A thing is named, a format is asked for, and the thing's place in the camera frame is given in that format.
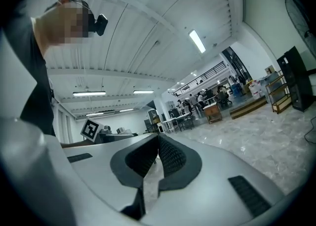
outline black cabinet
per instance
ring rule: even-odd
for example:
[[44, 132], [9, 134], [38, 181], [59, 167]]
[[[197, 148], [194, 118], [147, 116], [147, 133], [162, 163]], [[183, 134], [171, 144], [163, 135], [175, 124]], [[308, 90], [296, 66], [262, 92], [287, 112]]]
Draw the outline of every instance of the black cabinet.
[[305, 111], [314, 101], [311, 82], [296, 47], [277, 60], [292, 98], [293, 107]]

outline ceiling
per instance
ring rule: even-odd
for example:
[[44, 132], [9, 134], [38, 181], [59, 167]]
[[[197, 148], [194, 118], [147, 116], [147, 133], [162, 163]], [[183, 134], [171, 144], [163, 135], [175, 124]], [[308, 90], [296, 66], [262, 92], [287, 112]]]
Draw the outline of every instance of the ceiling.
[[[57, 0], [26, 1], [29, 14], [40, 16]], [[76, 118], [142, 108], [235, 42], [242, 20], [242, 0], [85, 1], [109, 20], [104, 35], [52, 47], [45, 56], [56, 99]], [[193, 29], [203, 54], [188, 35]], [[106, 96], [73, 97], [87, 88]], [[135, 96], [134, 90], [155, 93]]]

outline black shirt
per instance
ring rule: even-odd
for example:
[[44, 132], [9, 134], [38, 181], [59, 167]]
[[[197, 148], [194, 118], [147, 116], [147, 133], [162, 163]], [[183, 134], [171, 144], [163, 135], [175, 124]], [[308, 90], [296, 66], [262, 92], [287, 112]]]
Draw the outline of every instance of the black shirt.
[[37, 82], [22, 111], [21, 119], [38, 126], [45, 135], [54, 135], [54, 114], [46, 62], [36, 42], [31, 19], [16, 12], [4, 31], [15, 54]]

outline ear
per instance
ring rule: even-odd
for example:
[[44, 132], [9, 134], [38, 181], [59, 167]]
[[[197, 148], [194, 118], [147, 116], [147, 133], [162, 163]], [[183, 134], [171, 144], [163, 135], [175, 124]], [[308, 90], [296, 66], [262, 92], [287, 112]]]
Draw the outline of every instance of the ear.
[[69, 0], [58, 0], [57, 5], [62, 5], [69, 2]]

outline floor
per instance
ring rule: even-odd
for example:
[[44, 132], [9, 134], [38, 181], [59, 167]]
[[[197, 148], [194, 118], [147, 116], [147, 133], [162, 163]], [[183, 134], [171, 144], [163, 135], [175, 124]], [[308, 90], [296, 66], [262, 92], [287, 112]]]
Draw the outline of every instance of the floor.
[[[196, 126], [192, 130], [168, 135], [174, 139], [185, 137], [232, 152], [274, 181], [284, 194], [306, 181], [314, 166], [316, 144], [307, 143], [304, 134], [312, 128], [310, 119], [316, 116], [316, 102], [304, 113], [290, 106], [276, 114], [267, 104], [235, 120], [230, 118], [229, 109], [223, 110], [222, 115], [222, 121], [211, 125], [203, 114], [195, 115]], [[316, 142], [316, 131], [306, 138]], [[157, 184], [162, 178], [162, 164], [157, 160], [144, 178], [147, 211], [157, 199]]]

